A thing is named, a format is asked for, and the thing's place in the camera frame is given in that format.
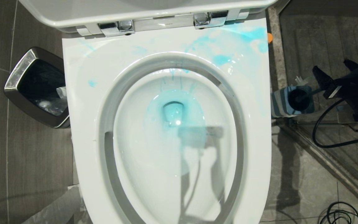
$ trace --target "toilet lid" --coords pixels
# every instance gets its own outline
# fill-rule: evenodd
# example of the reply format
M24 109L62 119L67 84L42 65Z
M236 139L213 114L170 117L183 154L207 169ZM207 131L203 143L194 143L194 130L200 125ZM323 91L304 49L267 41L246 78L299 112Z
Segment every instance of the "toilet lid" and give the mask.
M19 0L39 21L65 28L121 20L265 8L276 0Z
M217 218L233 185L237 138L211 80L180 68L145 75L120 102L113 133L122 188L145 223Z

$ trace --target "stainless steel trash can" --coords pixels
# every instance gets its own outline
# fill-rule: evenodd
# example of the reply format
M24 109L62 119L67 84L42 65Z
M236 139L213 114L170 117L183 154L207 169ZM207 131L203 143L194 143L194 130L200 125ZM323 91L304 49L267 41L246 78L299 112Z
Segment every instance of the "stainless steel trash can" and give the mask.
M31 48L16 64L4 93L26 114L52 128L70 126L63 59L39 47Z

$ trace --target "toilet seat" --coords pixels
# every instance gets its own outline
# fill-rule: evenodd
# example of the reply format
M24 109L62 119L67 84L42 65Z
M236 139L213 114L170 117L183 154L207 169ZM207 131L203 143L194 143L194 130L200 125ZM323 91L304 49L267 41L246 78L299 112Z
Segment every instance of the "toilet seat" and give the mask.
M243 149L243 155L238 153L241 150L236 151L235 172L241 178L233 176L233 193L227 196L233 198L231 209L218 215L216 223L231 219L235 224L259 222L267 198L271 162L264 17L204 30L178 27L130 36L64 38L63 54L78 177L94 223L129 223L129 210L136 210L117 199L128 194L125 189L112 187L123 182L120 174L124 164L117 159L115 168L110 166L111 158L118 154L106 151L106 143L116 140L111 134L112 124L130 88L149 74L170 68L185 68L189 74L208 79L210 83L205 81L206 85L221 91L220 96L227 100L225 108L231 108L236 121L236 145ZM139 214L143 220L152 218L145 216ZM135 217L132 222L141 221Z

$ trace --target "toilet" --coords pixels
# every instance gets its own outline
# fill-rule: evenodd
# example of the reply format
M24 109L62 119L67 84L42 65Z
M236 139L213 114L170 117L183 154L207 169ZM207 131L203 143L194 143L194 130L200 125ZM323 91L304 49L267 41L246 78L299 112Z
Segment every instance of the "toilet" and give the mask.
M274 0L20 2L63 36L94 224L256 224L271 168Z

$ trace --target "black cable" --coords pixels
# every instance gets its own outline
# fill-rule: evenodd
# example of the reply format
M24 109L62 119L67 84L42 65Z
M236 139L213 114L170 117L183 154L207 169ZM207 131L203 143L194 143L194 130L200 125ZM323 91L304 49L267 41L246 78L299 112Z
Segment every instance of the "black cable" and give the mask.
M336 204L345 204L345 205L349 206L352 209L352 211L349 212L349 211L339 209L339 208L334 210L334 211L331 211L332 208ZM340 219L346 221L345 224L353 224L353 220L352 220L350 215L352 215L352 216L357 218L357 224L358 224L358 212L357 212L357 210L353 206L351 206L350 204L348 204L346 202L338 201L338 202L330 204L330 206L327 209L327 214L321 219L319 224L323 224L324 220L327 220L328 224L336 224L336 221L338 221Z
M327 108L327 110L324 111L324 113L320 116L320 118L317 120L316 124L314 125L313 133L312 133L312 140L313 140L314 144L316 144L320 148L335 148L335 147L347 146L350 144L358 143L358 139L356 139L356 140L352 140L352 141L348 141L348 142L342 142L342 143L338 143L338 144L324 146L324 145L319 144L316 140L317 127L319 126L320 122L323 120L325 115L328 114L328 112L330 112L330 110L332 110L336 105L340 104L343 101L345 101L344 98L340 99L339 101L337 101L333 105L331 105L329 108Z

